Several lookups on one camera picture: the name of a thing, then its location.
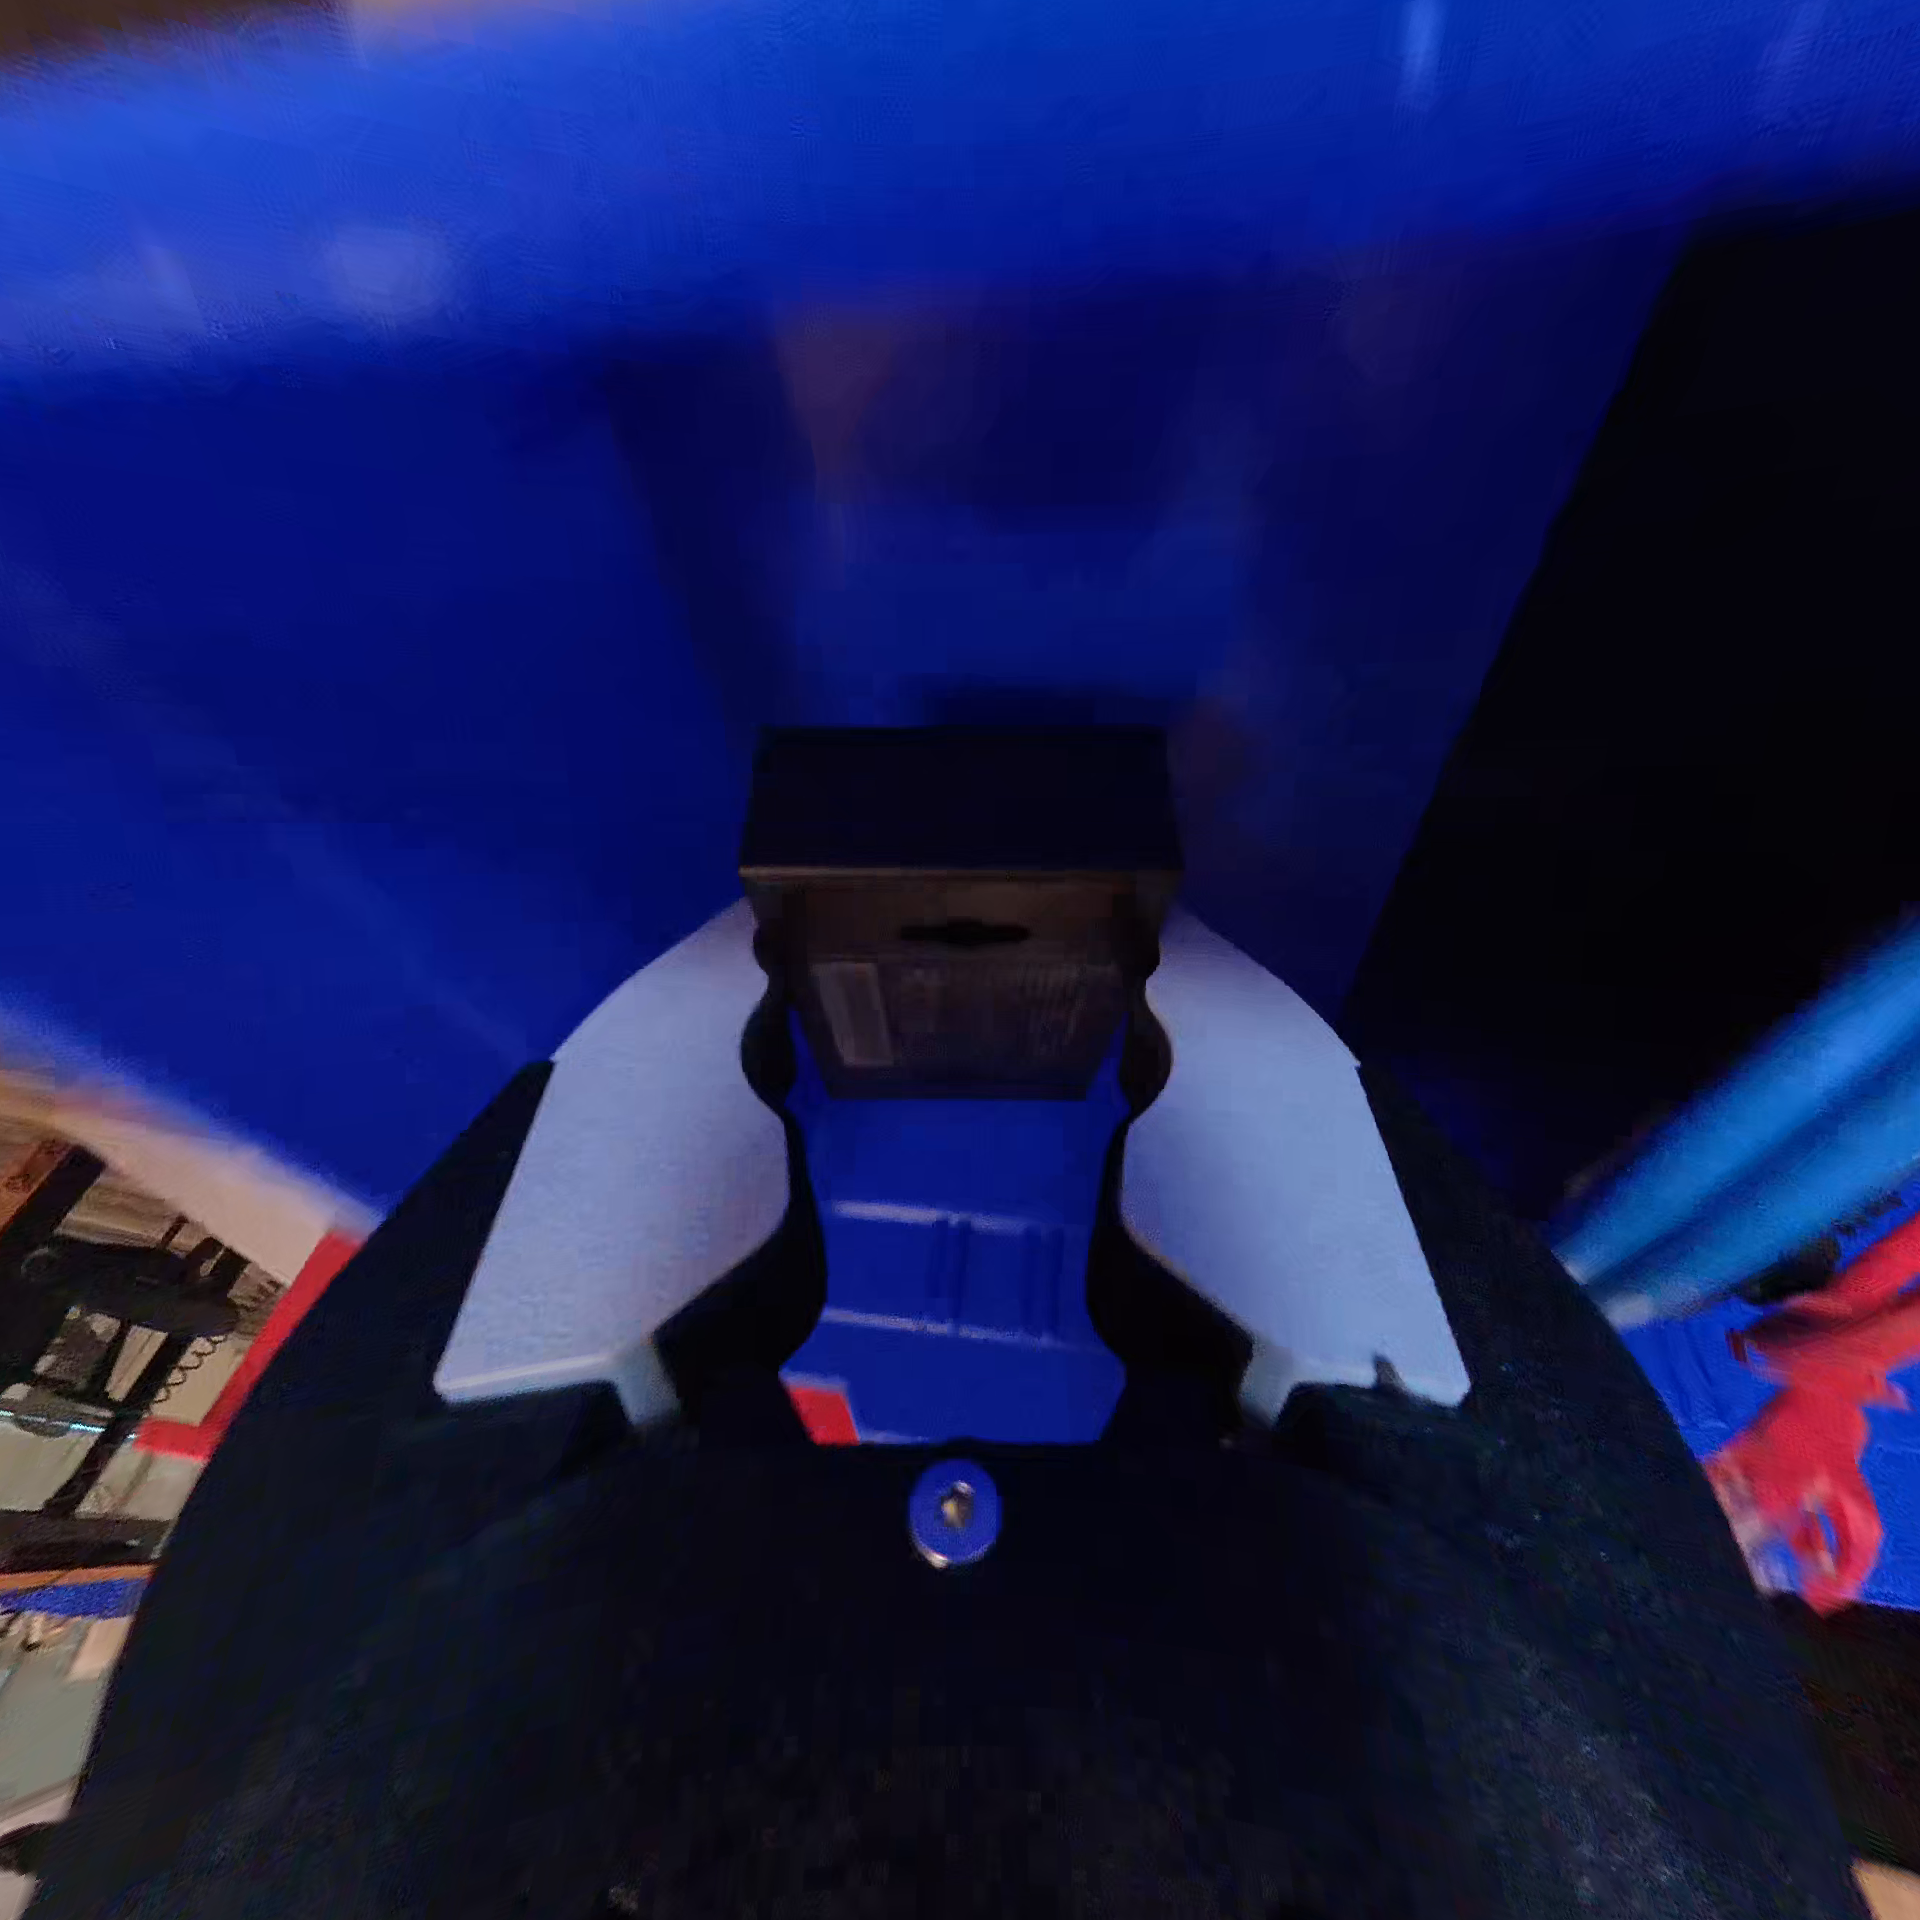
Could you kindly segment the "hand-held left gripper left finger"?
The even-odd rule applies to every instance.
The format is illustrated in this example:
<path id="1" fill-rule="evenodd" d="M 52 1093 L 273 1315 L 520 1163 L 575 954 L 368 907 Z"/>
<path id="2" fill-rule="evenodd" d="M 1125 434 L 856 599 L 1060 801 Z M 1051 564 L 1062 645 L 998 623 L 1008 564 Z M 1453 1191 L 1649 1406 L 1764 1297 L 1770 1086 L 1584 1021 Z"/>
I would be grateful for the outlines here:
<path id="1" fill-rule="evenodd" d="M 752 904 L 618 976 L 551 1059 L 439 1406 L 613 1383 L 624 1426 L 821 1315 L 821 1212 L 783 1116 L 789 1027 Z"/>

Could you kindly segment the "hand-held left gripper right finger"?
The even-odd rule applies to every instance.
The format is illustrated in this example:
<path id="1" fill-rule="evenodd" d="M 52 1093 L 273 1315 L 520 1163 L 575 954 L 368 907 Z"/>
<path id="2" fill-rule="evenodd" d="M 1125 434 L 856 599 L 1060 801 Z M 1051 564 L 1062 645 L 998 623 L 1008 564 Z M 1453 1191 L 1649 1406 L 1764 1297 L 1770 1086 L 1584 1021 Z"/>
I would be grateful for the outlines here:
<path id="1" fill-rule="evenodd" d="M 1457 1409 L 1462 1355 L 1352 1048 L 1246 948 L 1171 907 L 1140 976 L 1171 1071 L 1122 1136 L 1122 1228 L 1227 1323 L 1227 1394 L 1402 1383 Z"/>

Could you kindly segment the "black network switch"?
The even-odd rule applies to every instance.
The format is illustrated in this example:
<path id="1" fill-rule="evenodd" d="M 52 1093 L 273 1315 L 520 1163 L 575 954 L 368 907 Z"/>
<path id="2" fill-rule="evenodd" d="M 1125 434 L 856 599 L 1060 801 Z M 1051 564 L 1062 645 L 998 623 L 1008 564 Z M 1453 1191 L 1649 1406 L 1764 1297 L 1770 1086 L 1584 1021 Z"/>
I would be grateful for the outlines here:
<path id="1" fill-rule="evenodd" d="M 1085 1093 L 1183 884 L 1157 725 L 771 725 L 752 954 L 832 1093 Z"/>

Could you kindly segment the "blue plastic bin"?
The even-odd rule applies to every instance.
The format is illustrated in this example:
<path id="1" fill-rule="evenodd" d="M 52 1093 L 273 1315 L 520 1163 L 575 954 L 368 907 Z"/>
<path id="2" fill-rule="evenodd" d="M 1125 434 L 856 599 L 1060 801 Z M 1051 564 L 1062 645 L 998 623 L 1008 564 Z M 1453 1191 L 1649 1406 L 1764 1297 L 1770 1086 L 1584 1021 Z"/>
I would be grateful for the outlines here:
<path id="1" fill-rule="evenodd" d="M 8 1039 L 368 1212 L 429 1374 L 564 1037 L 745 904 L 771 725 L 1157 725 L 1194 907 L 1559 1212 L 1681 1039 L 1495 976 L 1441 829 L 1577 829 L 1764 681 L 1775 308 L 1909 234 L 1909 9 L 236 9 L 8 55 Z M 1085 1438 L 1171 1071 L 832 1093 L 878 1438 Z M 613 1406 L 553 1383 L 464 1421 Z"/>

